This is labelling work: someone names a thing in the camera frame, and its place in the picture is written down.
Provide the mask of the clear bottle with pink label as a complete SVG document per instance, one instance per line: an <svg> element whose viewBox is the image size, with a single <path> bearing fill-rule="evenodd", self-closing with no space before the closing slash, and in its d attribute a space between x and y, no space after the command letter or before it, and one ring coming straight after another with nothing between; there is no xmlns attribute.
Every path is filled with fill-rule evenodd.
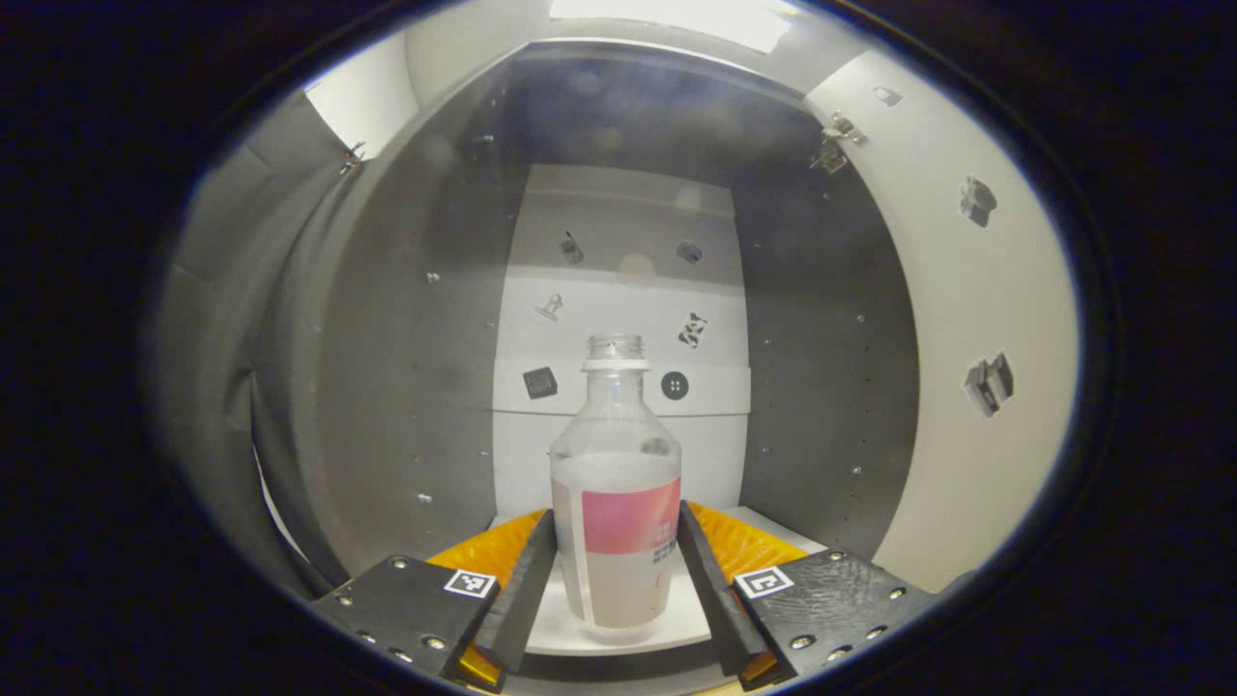
<svg viewBox="0 0 1237 696"><path fill-rule="evenodd" d="M635 333L588 340L585 402L548 450L568 607L588 637L644 639L666 612L682 504L682 446L649 410Z"/></svg>

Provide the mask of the black backdrop cloth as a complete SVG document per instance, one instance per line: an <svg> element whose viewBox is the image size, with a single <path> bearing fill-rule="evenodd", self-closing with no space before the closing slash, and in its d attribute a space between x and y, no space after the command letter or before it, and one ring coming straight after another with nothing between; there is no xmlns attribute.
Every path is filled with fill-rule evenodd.
<svg viewBox="0 0 1237 696"><path fill-rule="evenodd" d="M160 444L240 559L307 598L254 455L259 336L289 250L339 185L345 145L294 93L207 168L167 255L147 330Z"/></svg>

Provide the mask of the large ceiling light panel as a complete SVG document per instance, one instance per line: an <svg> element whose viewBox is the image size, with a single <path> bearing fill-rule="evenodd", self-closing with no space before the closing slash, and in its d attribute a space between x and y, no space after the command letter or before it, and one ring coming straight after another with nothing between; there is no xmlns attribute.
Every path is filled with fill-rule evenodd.
<svg viewBox="0 0 1237 696"><path fill-rule="evenodd" d="M550 19L621 19L706 35L767 54L795 10L767 0L553 0Z"/></svg>

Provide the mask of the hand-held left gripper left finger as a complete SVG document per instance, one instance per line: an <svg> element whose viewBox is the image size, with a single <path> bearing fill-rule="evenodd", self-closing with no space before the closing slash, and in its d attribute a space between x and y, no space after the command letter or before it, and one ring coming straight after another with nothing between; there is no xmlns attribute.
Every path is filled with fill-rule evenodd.
<svg viewBox="0 0 1237 696"><path fill-rule="evenodd" d="M534 511L428 560L390 555L310 608L426 677L500 694L524 661L557 550L553 512Z"/></svg>

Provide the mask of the metal door hinge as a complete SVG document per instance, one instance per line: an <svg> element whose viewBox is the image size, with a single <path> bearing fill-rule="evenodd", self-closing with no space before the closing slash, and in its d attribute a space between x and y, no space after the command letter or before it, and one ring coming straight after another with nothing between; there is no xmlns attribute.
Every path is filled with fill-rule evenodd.
<svg viewBox="0 0 1237 696"><path fill-rule="evenodd" d="M810 171L823 171L826 176L835 176L849 166L849 156L842 150L844 142L863 143L867 137L849 116L840 110L831 114L831 122L823 127L816 155L809 163Z"/></svg>

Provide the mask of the dark grey cabinet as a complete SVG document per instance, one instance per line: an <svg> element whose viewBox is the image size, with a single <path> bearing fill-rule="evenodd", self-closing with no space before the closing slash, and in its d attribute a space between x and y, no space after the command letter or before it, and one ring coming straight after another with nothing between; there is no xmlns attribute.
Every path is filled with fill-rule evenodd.
<svg viewBox="0 0 1237 696"><path fill-rule="evenodd" d="M637 334L682 494L876 562L910 471L919 359L891 232L850 161L810 171L800 91L717 58L544 40L421 115L281 300L288 396L254 388L266 476L332 590L550 503L588 335ZM732 682L710 639L526 653L508 694Z"/></svg>

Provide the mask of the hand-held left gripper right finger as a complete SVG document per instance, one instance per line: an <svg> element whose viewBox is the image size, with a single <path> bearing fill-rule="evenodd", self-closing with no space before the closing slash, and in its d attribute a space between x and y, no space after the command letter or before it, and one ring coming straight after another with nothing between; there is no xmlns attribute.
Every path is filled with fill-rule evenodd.
<svg viewBox="0 0 1237 696"><path fill-rule="evenodd" d="M717 664L746 691L835 671L939 598L847 549L807 553L691 502L675 541Z"/></svg>

